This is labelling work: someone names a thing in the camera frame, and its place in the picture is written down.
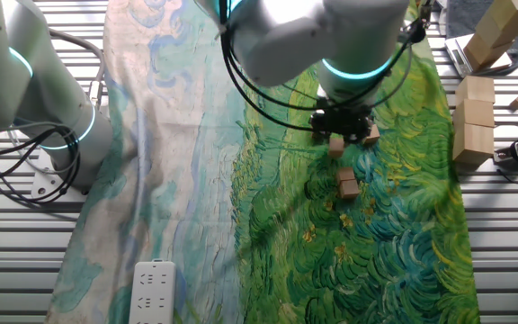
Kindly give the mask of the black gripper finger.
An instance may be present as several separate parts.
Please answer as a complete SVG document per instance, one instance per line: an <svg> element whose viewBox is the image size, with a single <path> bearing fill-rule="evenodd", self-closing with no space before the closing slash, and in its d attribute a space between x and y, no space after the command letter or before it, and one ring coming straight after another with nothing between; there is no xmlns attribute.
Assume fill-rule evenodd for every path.
<svg viewBox="0 0 518 324"><path fill-rule="evenodd" d="M312 127L311 138L314 142L327 142L331 133L326 129L326 117L324 114L312 114L309 119Z"/></svg>
<svg viewBox="0 0 518 324"><path fill-rule="evenodd" d="M361 117L355 124L356 142L362 142L371 135L373 121L369 117Z"/></svg>

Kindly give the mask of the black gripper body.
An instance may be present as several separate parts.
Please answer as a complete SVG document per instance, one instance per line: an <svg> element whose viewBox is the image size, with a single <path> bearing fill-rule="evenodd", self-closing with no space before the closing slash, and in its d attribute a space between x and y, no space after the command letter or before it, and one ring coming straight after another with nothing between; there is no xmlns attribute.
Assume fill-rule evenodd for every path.
<svg viewBox="0 0 518 324"><path fill-rule="evenodd" d="M324 113L325 131L361 131L363 120L360 114L347 108L327 109Z"/></svg>

